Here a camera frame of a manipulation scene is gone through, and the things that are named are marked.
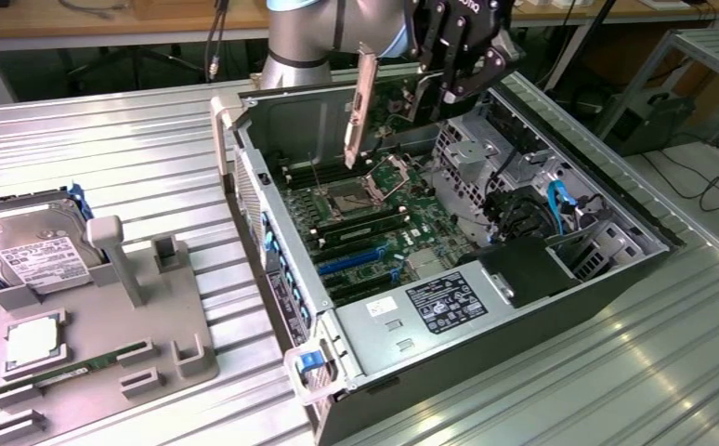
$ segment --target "hard disk drive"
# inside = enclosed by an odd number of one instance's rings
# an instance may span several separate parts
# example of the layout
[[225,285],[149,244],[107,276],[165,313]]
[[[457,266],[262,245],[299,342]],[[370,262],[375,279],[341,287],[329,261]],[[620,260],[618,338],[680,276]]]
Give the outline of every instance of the hard disk drive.
[[82,202],[66,190],[2,200],[0,285],[47,294],[87,283],[105,257],[86,229]]

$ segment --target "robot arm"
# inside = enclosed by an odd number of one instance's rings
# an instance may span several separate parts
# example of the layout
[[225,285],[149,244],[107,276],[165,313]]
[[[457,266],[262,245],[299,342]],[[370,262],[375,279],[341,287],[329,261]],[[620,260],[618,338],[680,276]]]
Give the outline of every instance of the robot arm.
[[515,0],[269,1],[263,88],[329,82],[329,51],[361,53],[343,150],[349,168],[367,133],[378,58],[406,54],[418,60],[422,76],[405,87],[403,117],[423,125],[467,112],[523,57],[509,35]]

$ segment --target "blue latch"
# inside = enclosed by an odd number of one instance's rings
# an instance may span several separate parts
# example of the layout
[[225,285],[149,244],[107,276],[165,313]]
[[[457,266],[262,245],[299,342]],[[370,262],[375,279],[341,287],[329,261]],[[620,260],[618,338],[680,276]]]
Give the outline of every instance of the blue latch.
[[263,241],[263,247],[267,251],[273,250],[273,242],[274,242],[274,232],[269,231],[266,233],[266,240]]
[[321,350],[311,351],[299,356],[299,362],[299,373],[307,373],[319,367],[325,367],[325,355]]

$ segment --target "metal workbench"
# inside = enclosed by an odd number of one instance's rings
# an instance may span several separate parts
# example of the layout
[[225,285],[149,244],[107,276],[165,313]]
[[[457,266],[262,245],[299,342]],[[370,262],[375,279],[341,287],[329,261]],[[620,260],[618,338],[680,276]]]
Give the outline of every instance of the metal workbench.
[[719,28],[669,31],[644,63],[644,67],[641,67],[633,81],[628,85],[622,97],[616,104],[606,108],[597,132],[602,139],[608,137],[616,124],[620,122],[624,111],[630,105],[630,100],[644,90],[656,70],[673,50],[682,51],[689,58],[704,63],[719,74]]
[[[688,247],[592,321],[343,445],[719,444],[719,240],[527,81],[505,82]],[[0,106],[0,194],[74,178],[127,222],[129,249],[187,240],[219,353],[218,379],[47,444],[313,442],[219,191],[207,100],[231,88],[249,86]]]

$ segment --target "warning label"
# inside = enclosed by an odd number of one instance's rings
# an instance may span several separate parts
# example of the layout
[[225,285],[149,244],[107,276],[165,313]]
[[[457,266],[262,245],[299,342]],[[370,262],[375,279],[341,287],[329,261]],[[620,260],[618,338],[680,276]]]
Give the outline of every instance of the warning label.
[[22,281],[34,287],[89,274],[70,237],[3,249],[0,257]]
[[430,331],[441,334],[487,313],[461,272],[407,290]]

